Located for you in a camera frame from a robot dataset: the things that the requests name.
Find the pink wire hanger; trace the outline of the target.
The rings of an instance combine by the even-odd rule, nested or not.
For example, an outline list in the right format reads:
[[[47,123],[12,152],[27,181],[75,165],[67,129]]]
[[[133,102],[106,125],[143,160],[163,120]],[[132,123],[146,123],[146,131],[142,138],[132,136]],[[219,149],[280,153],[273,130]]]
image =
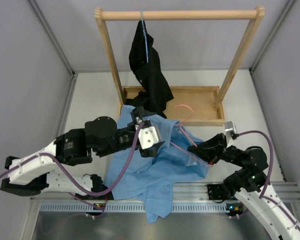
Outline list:
[[[188,117],[186,117],[184,120],[181,120],[180,123],[175,124],[175,126],[179,127],[180,131],[185,135],[185,137],[187,138],[187,140],[195,147],[197,148],[198,145],[192,140],[192,138],[187,134],[187,132],[184,130],[184,123],[186,123],[188,120],[190,120],[193,115],[194,115],[194,111],[193,109],[186,104],[178,104],[176,106],[174,106],[174,108],[180,108],[180,107],[184,107],[187,108],[188,110],[190,110],[190,115]],[[178,149],[180,149],[181,151],[183,151],[184,153],[186,153],[188,156],[190,156],[191,158],[193,158],[194,160],[196,160],[198,163],[200,163],[201,165],[206,166],[207,168],[212,168],[211,165],[209,165],[208,163],[204,162],[202,159],[199,159],[197,157],[195,157],[194,155],[192,155],[190,152],[188,152],[187,150],[181,148],[179,145],[173,143],[172,141],[170,142],[173,146],[177,147]]]

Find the light blue shirt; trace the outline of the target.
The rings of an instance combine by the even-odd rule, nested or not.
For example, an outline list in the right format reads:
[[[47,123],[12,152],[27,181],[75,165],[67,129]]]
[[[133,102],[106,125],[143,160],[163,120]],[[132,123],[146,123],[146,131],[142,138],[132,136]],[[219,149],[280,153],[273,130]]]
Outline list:
[[[159,115],[149,117],[158,126],[163,145],[157,157],[141,157],[134,152],[131,162],[119,183],[112,190],[115,200],[135,198],[145,206],[147,222],[155,223],[166,218],[173,208],[173,185],[180,182],[194,182],[207,176],[208,168],[175,147],[171,142],[187,150],[192,144],[175,124],[177,120],[165,119]],[[196,143],[202,139],[183,129]]]

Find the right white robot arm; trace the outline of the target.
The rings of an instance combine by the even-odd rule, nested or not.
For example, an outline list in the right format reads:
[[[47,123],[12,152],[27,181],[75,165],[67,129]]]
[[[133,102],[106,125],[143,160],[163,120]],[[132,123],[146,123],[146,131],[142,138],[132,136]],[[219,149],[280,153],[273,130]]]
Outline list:
[[[300,222],[281,201],[270,183],[274,162],[271,140],[269,137],[265,138],[270,151],[270,156],[267,157],[259,146],[241,150],[230,145],[230,141],[238,137],[240,134],[234,131],[219,133],[187,149],[210,166],[222,160],[240,167],[222,183],[207,186],[209,199],[218,203],[226,200],[240,201],[273,240],[300,240]]]

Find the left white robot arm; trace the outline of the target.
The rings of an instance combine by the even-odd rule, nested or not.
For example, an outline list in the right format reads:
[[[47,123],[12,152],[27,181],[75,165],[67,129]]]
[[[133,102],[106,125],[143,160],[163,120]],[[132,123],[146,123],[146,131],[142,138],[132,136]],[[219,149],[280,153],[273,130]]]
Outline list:
[[[86,122],[83,128],[58,136],[30,156],[8,156],[4,165],[6,172],[0,175],[0,190],[22,197],[66,192],[82,200],[96,200],[110,194],[122,179],[135,151],[143,158],[157,157],[164,143],[158,127],[146,118],[150,112],[136,107],[130,115],[132,121],[124,128],[118,128],[111,117],[100,116]],[[127,160],[109,187],[96,174],[73,177],[65,168],[91,163],[93,153],[101,158],[127,149],[130,150]]]

